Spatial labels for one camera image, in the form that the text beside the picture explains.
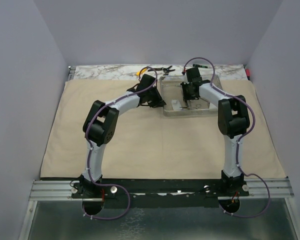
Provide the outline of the wire mesh instrument tray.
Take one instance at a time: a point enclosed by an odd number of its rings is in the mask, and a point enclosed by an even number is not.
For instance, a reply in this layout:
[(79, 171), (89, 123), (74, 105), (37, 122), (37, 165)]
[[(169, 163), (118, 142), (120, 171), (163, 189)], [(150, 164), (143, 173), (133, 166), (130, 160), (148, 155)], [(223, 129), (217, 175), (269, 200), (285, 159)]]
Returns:
[(165, 117), (198, 117), (201, 115), (216, 116), (217, 107), (204, 98), (185, 100), (182, 83), (188, 80), (184, 75), (164, 75), (159, 79), (160, 95), (165, 102), (163, 116)]

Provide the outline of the beige surgical wrap cloth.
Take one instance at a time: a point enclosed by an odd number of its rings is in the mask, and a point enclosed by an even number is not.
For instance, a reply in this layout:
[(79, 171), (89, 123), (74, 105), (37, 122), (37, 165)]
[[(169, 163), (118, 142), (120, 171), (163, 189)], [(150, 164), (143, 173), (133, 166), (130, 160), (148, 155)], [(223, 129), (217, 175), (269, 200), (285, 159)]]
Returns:
[[(40, 175), (76, 178), (85, 170), (83, 124), (94, 101), (111, 101), (132, 80), (73, 79), (65, 84), (47, 142)], [(242, 168), (262, 178), (285, 178), (253, 84), (224, 80), (223, 89), (242, 95), (256, 124), (243, 138)], [(111, 179), (218, 179), (224, 165), (224, 138), (217, 117), (165, 117), (160, 108), (140, 106), (122, 114), (106, 145), (102, 175)]]

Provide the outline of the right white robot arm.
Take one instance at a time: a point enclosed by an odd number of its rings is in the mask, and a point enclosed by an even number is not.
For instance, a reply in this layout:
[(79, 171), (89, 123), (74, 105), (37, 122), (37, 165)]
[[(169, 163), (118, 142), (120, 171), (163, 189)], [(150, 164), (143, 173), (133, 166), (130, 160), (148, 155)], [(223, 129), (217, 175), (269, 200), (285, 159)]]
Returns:
[(217, 107), (217, 125), (224, 136), (224, 165), (219, 189), (230, 196), (244, 184), (241, 146), (242, 137), (250, 126), (245, 97), (226, 93), (208, 80), (182, 82), (181, 89), (184, 100), (204, 98)]

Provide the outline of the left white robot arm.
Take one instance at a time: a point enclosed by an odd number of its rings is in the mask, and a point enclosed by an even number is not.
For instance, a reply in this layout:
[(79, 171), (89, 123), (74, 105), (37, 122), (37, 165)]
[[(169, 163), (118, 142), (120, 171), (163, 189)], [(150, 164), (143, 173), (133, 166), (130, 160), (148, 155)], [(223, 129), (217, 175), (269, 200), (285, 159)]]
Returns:
[(79, 177), (80, 191), (87, 196), (93, 198), (100, 193), (103, 156), (106, 145), (114, 136), (119, 116), (144, 103), (150, 108), (161, 108), (166, 104), (156, 86), (142, 90), (137, 85), (112, 101), (96, 100), (92, 104), (82, 127), (87, 155), (85, 170)]

